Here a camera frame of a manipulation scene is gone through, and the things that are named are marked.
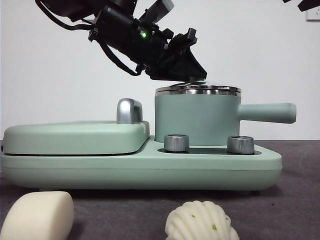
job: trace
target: mint green kitchen appliance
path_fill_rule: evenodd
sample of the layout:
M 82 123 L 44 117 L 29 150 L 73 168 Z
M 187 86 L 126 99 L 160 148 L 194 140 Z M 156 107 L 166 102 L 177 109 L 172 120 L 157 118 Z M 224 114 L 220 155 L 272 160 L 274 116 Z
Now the mint green kitchen appliance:
M 241 105 L 239 88 L 205 83 L 156 90 L 155 136 L 142 110 L 124 98 L 115 121 L 10 127 L 2 172 L 39 189 L 262 190 L 282 157 L 239 136 L 240 121 L 296 120 L 292 103 Z

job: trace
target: green led light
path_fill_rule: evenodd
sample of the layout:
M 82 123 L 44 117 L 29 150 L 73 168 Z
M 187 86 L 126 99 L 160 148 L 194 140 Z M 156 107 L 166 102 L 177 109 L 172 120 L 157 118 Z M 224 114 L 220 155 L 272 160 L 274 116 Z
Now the green led light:
M 147 33 L 143 30 L 141 30 L 140 32 L 141 37 L 143 37 L 144 39 L 147 37 Z

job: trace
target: seashell-shaped bread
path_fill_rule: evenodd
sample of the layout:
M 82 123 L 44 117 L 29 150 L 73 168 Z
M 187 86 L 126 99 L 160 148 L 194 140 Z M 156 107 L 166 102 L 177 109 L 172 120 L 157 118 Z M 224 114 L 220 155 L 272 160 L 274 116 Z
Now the seashell-shaped bread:
M 211 201 L 188 201 L 166 219 L 166 240 L 239 240 L 225 211 Z

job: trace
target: pot handle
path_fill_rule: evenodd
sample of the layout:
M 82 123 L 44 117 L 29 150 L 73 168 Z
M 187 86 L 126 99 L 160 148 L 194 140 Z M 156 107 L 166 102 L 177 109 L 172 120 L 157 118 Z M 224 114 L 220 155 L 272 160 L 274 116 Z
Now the pot handle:
M 293 103 L 240 105 L 240 120 L 293 124 L 296 121 L 297 107 Z

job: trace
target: metal rim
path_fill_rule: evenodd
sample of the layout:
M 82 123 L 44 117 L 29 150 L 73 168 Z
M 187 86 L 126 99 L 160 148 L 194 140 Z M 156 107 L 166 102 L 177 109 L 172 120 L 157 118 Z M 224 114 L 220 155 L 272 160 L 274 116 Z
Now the metal rim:
M 161 87 L 155 91 L 155 95 L 228 95 L 241 96 L 241 89 L 233 86 L 200 85 L 192 83 L 180 83 L 168 87 Z

